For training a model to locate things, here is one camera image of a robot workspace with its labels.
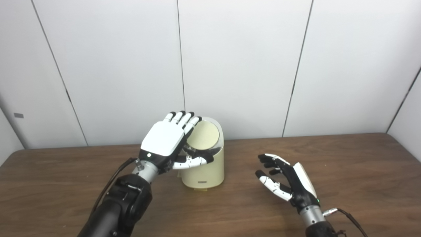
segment robotic hand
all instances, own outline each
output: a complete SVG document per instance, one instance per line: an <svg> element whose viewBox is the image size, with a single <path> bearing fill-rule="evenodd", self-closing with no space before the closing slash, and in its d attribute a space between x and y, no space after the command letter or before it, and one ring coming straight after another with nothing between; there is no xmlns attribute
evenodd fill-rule
<svg viewBox="0 0 421 237"><path fill-rule="evenodd" d="M300 163L291 166L286 160L273 154L262 154L258 157L265 168L274 168L269 174L282 173L287 178L290 187L276 182L261 170L256 171L257 178L271 192L297 208L306 225L306 237L337 237L344 234L343 231L335 232L332 225L326 221L325 216L336 212L337 209L322 213L314 187Z"/></svg>
<svg viewBox="0 0 421 237"><path fill-rule="evenodd" d="M130 158L113 175L78 237L129 237L152 201L151 183L156 176L171 169L188 169L213 161L213 156L205 154L179 156L194 127L202 120L193 116L193 112L171 112L153 125L142 142L139 158ZM117 178L96 207L114 178L132 162L136 162L132 174Z"/></svg>
<svg viewBox="0 0 421 237"><path fill-rule="evenodd" d="M136 174L152 182L157 174L171 169L188 169L213 161L210 155L179 155L194 127L202 120L201 117L193 116L193 112L171 112L163 121L154 124L140 147L137 162L139 172Z"/></svg>

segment small gray sticker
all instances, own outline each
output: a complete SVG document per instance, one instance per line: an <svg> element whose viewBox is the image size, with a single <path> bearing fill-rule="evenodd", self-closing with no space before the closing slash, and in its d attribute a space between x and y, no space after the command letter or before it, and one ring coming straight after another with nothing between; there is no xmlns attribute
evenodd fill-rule
<svg viewBox="0 0 421 237"><path fill-rule="evenodd" d="M24 118L24 114L22 113L13 113L13 114L15 115L15 118L21 118L21 119Z"/></svg>

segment panel seam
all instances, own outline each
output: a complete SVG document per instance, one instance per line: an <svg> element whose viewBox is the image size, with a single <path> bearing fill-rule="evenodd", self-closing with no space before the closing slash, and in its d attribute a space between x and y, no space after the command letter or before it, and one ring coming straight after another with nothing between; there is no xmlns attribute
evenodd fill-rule
<svg viewBox="0 0 421 237"><path fill-rule="evenodd" d="M179 0L177 0L177 20L179 23L179 42L180 42L180 61L181 61L181 83L183 84L183 104L184 111L186 110L186 94L184 93L184 71L183 71L183 54L181 52L181 30L180 30L180 11Z"/></svg>
<svg viewBox="0 0 421 237"><path fill-rule="evenodd" d="M308 27L309 27L310 16L311 16L311 14L312 14L313 2L314 2L314 0L312 0L312 3L311 3L311 5L310 5L309 17L307 18L306 30L304 31L303 43L302 43L302 45L301 45L300 57L298 58L297 69L296 69L296 71L295 71L294 83L293 83L293 85L292 85L291 96L290 96L290 100L289 100L289 103L288 103L287 114L286 114L286 116L285 116L284 128L283 128L283 130L282 130L282 137L284 137L284 134L285 134L285 128L286 128L286 125L287 125L287 120L288 120L288 114L289 114L289 110L290 110L290 107L291 107L291 100L292 100L292 96L293 96L293 94L294 94L294 89L295 89L295 82L296 82L296 80L297 80L298 69L300 68L301 56L302 56L302 54L303 54L304 42L306 41L307 29L308 29Z"/></svg>
<svg viewBox="0 0 421 237"><path fill-rule="evenodd" d="M400 109L402 108L402 105L403 105L403 103L405 102L406 98L408 97L409 92L411 91L412 87L414 86L415 81L417 80L418 76L420 75L420 72L421 72L421 67L420 67L420 69L418 70L418 73L415 75L415 78L414 78L414 80L412 81L411 85L409 86L408 91L406 92L405 96L403 97L403 100L402 100L402 102L400 103L400 105L399 105L399 107L398 107L398 109L397 109L397 111L396 111L395 115L393 116L392 121L390 122L389 127L388 127L388 128L387 128L387 130L386 130L386 133L388 133L388 132L389 132L389 130L390 130L390 128L392 127L392 124L393 124L393 122L395 121L396 116L398 115L398 113L399 113Z"/></svg>
<svg viewBox="0 0 421 237"><path fill-rule="evenodd" d="M48 48L50 49L51 55L53 56L53 60L54 60L54 63L56 64L57 71L59 72L61 82L63 83L63 86L64 86L64 90L66 91L67 96L68 96L69 101L70 101L70 104L72 105L72 109L73 109L73 112L75 113L75 117L76 117L77 123L79 124L80 131L82 132L83 139L85 140L86 145L89 146L88 141L86 140L85 133L83 132L82 125L80 125L79 117L76 114L75 107L73 106L73 103L72 103L72 101L70 99L70 95L69 95L69 92L67 90L66 84L64 83L63 76L61 75L61 71L60 71L59 65L57 64L57 60L56 60L56 57L54 56L53 50L51 48L50 41L48 40L47 34L46 34L45 30L44 30L44 26L41 23L41 18L38 15L38 11L37 11L37 8L35 7L34 0L31 0L31 3L32 3L32 7L34 8L35 14L37 15L37 19L38 19L38 22L40 23L41 30L43 31L45 40L47 41Z"/></svg>

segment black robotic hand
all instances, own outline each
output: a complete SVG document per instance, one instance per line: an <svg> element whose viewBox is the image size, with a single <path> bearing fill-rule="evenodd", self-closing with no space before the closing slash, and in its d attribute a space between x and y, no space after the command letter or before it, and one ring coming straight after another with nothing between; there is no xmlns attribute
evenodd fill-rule
<svg viewBox="0 0 421 237"><path fill-rule="evenodd" d="M256 171L259 180L275 195L289 201L298 212L310 205L320 206L314 187L300 163L291 166L286 160L273 154L261 154L258 157L265 168L274 168L269 174L282 173L288 180L290 188L269 178L263 171Z"/></svg>
<svg viewBox="0 0 421 237"><path fill-rule="evenodd" d="M271 192L297 208L306 225L307 237L337 237L340 234L326 221L314 187L300 163L291 166L286 160L273 154L261 154L258 157L265 168L274 168L269 174L282 173L287 178L289 187L277 183L261 170L256 171L257 178Z"/></svg>
<svg viewBox="0 0 421 237"><path fill-rule="evenodd" d="M171 112L163 121L155 123L142 142L139 160L152 163L159 174L212 162L212 156L179 156L194 127L202 120L193 116L193 112Z"/></svg>

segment white robotic hand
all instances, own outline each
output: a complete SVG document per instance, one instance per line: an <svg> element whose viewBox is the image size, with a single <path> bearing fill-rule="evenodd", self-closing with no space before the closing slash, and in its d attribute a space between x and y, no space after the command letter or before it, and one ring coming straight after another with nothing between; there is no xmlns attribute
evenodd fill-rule
<svg viewBox="0 0 421 237"><path fill-rule="evenodd" d="M202 120L193 116L193 112L171 112L163 121L155 123L142 142L139 160L152 163L159 174L212 162L212 156L179 156L194 127Z"/></svg>
<svg viewBox="0 0 421 237"><path fill-rule="evenodd" d="M286 160L274 154L261 154L258 156L265 168L274 169L270 175L282 173L288 180L289 186L276 182L263 171L257 170L256 176L275 195L289 201L298 212L310 205L319 205L314 187L303 166L296 163L291 166Z"/></svg>

